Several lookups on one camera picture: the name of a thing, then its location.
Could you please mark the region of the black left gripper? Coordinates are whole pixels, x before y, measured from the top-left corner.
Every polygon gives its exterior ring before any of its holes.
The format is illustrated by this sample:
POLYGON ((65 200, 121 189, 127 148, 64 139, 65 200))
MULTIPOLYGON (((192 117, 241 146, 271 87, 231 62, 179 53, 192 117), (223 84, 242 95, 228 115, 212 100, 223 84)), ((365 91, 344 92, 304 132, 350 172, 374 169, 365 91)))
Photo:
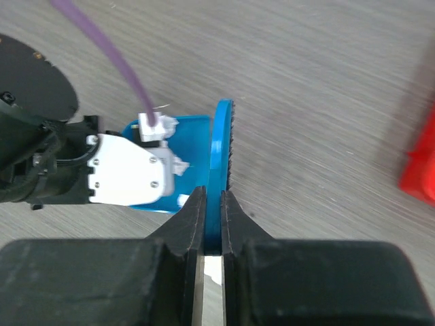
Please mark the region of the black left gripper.
POLYGON ((71 109, 58 117, 1 102, 1 202, 88 204, 93 171, 87 162, 101 145, 101 119, 71 123, 71 109))

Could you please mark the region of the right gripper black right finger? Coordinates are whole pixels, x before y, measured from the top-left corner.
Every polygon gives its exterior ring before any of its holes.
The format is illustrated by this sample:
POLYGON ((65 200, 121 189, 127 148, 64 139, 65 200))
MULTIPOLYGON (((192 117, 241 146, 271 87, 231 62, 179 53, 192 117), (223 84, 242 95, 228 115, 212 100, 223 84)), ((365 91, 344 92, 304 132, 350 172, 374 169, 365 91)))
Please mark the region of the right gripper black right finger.
POLYGON ((221 227, 224 324, 266 325, 275 239, 244 212, 231 191, 222 193, 221 227))

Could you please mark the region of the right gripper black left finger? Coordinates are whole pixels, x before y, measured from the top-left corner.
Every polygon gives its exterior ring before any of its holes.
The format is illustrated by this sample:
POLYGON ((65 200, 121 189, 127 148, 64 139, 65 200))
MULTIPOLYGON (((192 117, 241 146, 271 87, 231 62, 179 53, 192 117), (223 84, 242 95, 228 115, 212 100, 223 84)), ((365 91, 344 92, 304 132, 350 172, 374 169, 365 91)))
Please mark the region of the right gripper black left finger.
POLYGON ((201 325, 206 189, 199 186, 178 213, 147 237, 159 240, 150 325, 201 325))

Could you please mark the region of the blue hand brush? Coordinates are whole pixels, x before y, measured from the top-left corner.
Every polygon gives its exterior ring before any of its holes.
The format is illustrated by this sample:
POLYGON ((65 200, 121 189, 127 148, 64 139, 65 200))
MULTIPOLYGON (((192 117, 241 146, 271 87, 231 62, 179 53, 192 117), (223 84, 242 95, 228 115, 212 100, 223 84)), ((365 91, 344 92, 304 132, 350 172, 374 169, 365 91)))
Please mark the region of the blue hand brush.
POLYGON ((220 255, 222 250, 220 200, 222 192, 230 187, 233 122, 233 100, 229 98, 220 100, 216 107, 211 133, 204 233, 205 255, 220 255))

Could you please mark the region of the blue plastic dustpan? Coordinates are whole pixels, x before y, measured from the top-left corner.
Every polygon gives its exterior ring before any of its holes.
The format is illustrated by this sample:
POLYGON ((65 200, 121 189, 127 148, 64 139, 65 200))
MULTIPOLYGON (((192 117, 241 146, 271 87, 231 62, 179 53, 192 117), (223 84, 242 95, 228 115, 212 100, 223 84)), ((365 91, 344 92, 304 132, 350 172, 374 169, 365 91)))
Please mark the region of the blue plastic dustpan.
POLYGON ((158 213, 177 213, 195 187, 207 184, 211 118, 207 115, 177 116, 175 134, 167 139, 169 149, 190 166, 175 176, 175 190, 151 204, 133 205, 133 209, 158 213))

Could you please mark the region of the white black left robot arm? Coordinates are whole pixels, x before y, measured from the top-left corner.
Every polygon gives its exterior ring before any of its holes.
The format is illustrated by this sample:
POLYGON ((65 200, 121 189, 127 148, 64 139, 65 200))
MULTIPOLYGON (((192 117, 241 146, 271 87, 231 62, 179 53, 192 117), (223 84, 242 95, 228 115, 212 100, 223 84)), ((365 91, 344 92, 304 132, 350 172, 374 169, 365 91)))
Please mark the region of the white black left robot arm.
POLYGON ((66 76, 43 54, 1 36, 1 201, 88 204, 88 161, 101 144, 101 119, 79 109, 66 76))

